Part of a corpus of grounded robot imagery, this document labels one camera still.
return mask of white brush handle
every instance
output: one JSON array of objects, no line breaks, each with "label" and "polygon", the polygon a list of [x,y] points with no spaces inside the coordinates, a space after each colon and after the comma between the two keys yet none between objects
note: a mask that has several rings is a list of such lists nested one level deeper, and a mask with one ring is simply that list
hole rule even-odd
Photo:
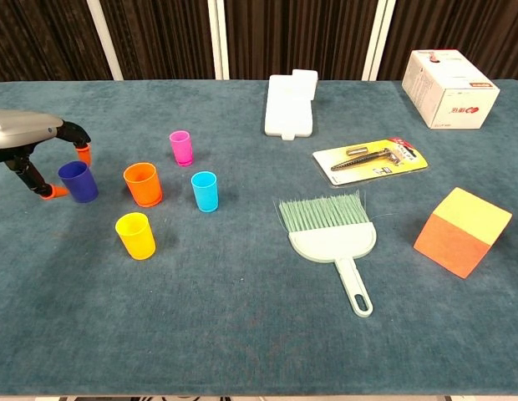
[{"label": "white brush handle", "polygon": [[[335,266],[337,267],[337,271],[339,272],[339,276],[343,282],[344,291],[346,291],[346,295],[348,295],[348,300],[352,304],[353,311],[359,317],[369,317],[373,312],[373,304],[370,302],[367,288],[365,288],[365,285],[361,280],[361,276],[359,276],[359,272],[353,258],[342,257],[336,259]],[[356,298],[357,295],[360,295],[364,300],[367,306],[366,311],[359,307],[358,300]]]}]

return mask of orange cup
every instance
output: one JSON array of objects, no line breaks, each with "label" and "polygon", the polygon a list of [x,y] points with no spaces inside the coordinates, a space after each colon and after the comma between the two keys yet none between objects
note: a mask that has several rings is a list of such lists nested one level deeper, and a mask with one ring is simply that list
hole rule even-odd
[{"label": "orange cup", "polygon": [[162,201],[157,169],[151,163],[136,163],[124,171],[124,180],[138,206],[151,207]]}]

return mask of orange block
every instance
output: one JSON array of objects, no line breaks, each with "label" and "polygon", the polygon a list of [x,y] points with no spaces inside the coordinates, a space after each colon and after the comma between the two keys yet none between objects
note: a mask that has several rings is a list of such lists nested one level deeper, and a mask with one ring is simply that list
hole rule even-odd
[{"label": "orange block", "polygon": [[435,208],[414,248],[466,278],[511,219],[511,213],[454,188]]},{"label": "orange block", "polygon": [[432,214],[414,248],[461,278],[480,263],[490,246]]}]

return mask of blue cup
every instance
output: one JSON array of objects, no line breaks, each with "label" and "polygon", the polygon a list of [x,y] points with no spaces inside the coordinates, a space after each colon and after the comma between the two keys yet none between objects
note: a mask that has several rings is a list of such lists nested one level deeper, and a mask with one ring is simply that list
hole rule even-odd
[{"label": "blue cup", "polygon": [[192,176],[190,182],[200,211],[210,213],[218,209],[218,186],[214,173],[200,171]]},{"label": "blue cup", "polygon": [[88,203],[98,197],[98,186],[90,173],[89,165],[83,161],[71,161],[58,170],[60,180],[78,203]]}]

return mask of green bristles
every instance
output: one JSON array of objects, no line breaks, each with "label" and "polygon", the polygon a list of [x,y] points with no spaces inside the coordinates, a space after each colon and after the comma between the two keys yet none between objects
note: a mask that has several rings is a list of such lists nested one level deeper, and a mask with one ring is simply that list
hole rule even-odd
[{"label": "green bristles", "polygon": [[279,210],[290,232],[368,222],[359,191],[329,198],[280,202]]}]

